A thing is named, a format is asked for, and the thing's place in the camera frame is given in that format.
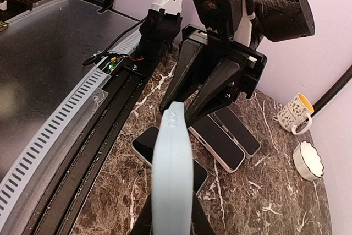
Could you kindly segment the light blue phone case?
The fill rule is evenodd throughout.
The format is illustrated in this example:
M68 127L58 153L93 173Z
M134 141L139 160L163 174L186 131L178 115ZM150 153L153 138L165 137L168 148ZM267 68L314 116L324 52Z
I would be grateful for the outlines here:
M152 158L152 232L189 234L193 205L193 153L184 104L163 112Z

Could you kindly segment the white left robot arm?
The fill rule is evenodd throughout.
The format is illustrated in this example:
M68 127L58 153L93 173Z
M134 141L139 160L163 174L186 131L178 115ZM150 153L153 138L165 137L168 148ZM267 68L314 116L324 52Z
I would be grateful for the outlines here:
M192 125L203 116L230 105L240 94L250 98L266 64L257 52L263 30L256 14L258 0L193 0L205 26L183 28L182 0L155 0L140 26L137 51L156 58L164 45L182 34L174 77L160 103L165 112L174 102L193 102L185 120Z

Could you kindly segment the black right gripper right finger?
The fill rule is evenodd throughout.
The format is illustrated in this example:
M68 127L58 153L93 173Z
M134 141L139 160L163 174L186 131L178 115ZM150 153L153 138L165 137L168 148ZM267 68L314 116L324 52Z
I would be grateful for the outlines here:
M215 235L196 193L193 193L191 214L191 235Z

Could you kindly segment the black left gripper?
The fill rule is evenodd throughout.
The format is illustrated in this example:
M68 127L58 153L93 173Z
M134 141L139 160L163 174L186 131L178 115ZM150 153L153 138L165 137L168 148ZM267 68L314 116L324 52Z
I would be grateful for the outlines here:
M228 85L239 66L239 81L229 88L237 88L236 94L243 92L251 98L267 63L264 54L233 40L224 42L217 34L192 24L182 30L179 47L175 72L159 110L165 111L174 101L184 102L203 85L185 113L188 127L201 118L206 104Z

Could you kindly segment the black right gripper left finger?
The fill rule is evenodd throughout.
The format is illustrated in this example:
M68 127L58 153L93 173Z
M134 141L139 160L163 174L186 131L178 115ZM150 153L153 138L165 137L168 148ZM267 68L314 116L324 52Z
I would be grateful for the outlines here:
M142 208L139 217L137 218L131 235L152 235L152 202L151 195L149 194L147 200Z

